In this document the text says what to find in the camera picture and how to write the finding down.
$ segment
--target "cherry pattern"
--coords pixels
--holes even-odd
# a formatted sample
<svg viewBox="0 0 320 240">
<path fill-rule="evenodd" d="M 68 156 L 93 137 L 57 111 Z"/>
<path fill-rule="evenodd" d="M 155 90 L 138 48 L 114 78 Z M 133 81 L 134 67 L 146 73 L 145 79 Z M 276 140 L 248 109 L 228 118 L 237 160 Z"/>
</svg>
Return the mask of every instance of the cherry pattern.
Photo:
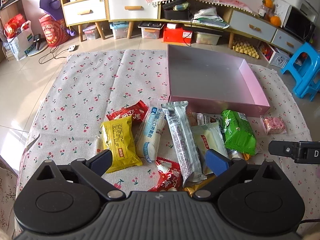
<svg viewBox="0 0 320 240">
<path fill-rule="evenodd" d="M 20 171 L 18 185 L 21 183 L 21 186 L 17 187 L 18 191 L 44 160 L 54 159 L 56 163 L 68 164 L 77 157 L 90 159 L 101 152 L 103 145 L 100 126 L 103 121 L 108 120 L 107 114 L 127 108 L 140 99 L 147 105 L 152 98 L 168 100 L 165 51 L 91 52 L 71 55 L 69 59 L 50 87 L 33 122 L 27 139 L 27 145 L 32 146 L 25 151 L 21 161 L 21 167 L 25 169 Z M 265 116 L 280 115 L 285 121 L 287 133 L 265 135 L 260 120 L 248 117 L 257 139 L 257 154 L 249 162 L 260 164 L 264 159 L 278 161 L 292 184 L 304 197 L 306 216 L 309 219 L 318 218 L 320 211 L 316 204 L 320 201 L 320 168 L 308 167 L 303 172 L 305 167 L 296 166 L 293 160 L 279 159 L 268 153 L 268 143 L 272 139 L 311 140 L 306 122 L 276 72 L 256 65 L 250 65 L 250 68 L 265 88 L 263 91 L 270 104 Z M 168 159 L 177 161 L 167 124 L 161 136 L 158 153 L 163 154 L 162 157 L 167 156 Z M 149 171 L 150 168 L 144 163 L 142 166 L 131 167 L 130 170 L 134 173 L 125 169 L 104 174 L 103 178 L 126 194 L 131 190 L 148 190 L 158 179 L 158 171 L 154 168 Z M 302 224 L 298 230 L 306 228 L 307 224 Z"/>
</svg>

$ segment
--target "pink wrapped candy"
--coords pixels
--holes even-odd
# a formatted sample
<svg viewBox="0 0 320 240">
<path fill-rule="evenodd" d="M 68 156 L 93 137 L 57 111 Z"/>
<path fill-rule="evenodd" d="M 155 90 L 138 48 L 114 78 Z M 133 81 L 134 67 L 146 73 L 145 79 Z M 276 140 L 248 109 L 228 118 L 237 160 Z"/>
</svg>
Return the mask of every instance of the pink wrapped candy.
<svg viewBox="0 0 320 240">
<path fill-rule="evenodd" d="M 281 117 L 262 117 L 263 128 L 266 134 L 285 133 L 285 124 Z"/>
</svg>

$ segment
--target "blue gripper pad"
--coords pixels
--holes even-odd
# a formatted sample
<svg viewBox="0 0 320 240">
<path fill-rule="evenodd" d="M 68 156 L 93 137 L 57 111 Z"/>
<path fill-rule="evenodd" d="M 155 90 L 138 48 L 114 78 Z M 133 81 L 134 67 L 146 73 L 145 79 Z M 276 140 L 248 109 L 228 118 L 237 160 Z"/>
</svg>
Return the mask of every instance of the blue gripper pad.
<svg viewBox="0 0 320 240">
<path fill-rule="evenodd" d="M 229 169 L 232 161 L 217 151 L 209 149 L 205 153 L 205 163 L 216 176 L 219 176 L 221 173 Z"/>
</svg>

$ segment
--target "orange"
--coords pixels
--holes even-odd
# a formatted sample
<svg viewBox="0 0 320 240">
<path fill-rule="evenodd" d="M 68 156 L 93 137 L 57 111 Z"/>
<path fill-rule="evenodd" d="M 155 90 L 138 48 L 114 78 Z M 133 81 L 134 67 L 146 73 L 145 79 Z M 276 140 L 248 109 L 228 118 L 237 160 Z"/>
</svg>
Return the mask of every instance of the orange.
<svg viewBox="0 0 320 240">
<path fill-rule="evenodd" d="M 272 0 L 262 0 L 262 4 L 267 6 L 268 8 L 273 8 Z"/>
<path fill-rule="evenodd" d="M 270 22 L 272 25 L 279 27 L 281 25 L 281 20 L 279 18 L 279 16 L 274 15 L 270 18 Z"/>
</svg>

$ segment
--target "tile floor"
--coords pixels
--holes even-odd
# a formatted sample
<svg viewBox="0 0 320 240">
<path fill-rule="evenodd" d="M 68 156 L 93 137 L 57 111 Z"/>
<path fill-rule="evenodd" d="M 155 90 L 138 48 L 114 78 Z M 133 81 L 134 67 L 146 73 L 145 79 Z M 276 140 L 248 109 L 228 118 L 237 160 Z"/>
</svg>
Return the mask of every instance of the tile floor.
<svg viewBox="0 0 320 240">
<path fill-rule="evenodd" d="M 97 39 L 79 42 L 75 37 L 59 47 L 57 53 L 72 44 L 79 45 L 76 52 L 115 50 L 115 49 L 166 49 L 167 44 L 161 39 L 142 39 L 139 31 L 136 30 L 131 39 L 114 40 L 112 35 L 108 35 L 106 40 Z M 228 49 L 227 40 L 219 41 L 220 45 L 192 44 L 193 47 L 229 53 L 234 56 L 243 57 L 248 63 L 263 65 L 274 68 L 278 72 L 280 69 L 271 66 L 265 59 L 254 59 L 245 54 L 239 54 Z M 33 122 L 33 118 L 39 108 L 41 100 L 45 97 L 55 78 L 59 74 L 66 59 L 53 59 L 44 64 L 39 64 L 39 58 L 49 52 L 46 51 L 27 57 L 21 61 L 3 60 L 0 63 L 0 155 L 7 160 L 9 165 L 18 170 L 20 157 L 23 152 L 28 132 Z M 67 56 L 65 51 L 59 56 Z M 42 62 L 49 59 L 49 56 L 42 59 Z M 290 91 L 295 85 L 290 74 L 279 74 Z M 310 129 L 313 140 L 320 140 L 318 125 L 320 123 L 320 94 L 318 93 L 313 102 L 308 99 L 295 100 L 300 107 L 307 125 Z"/>
</svg>

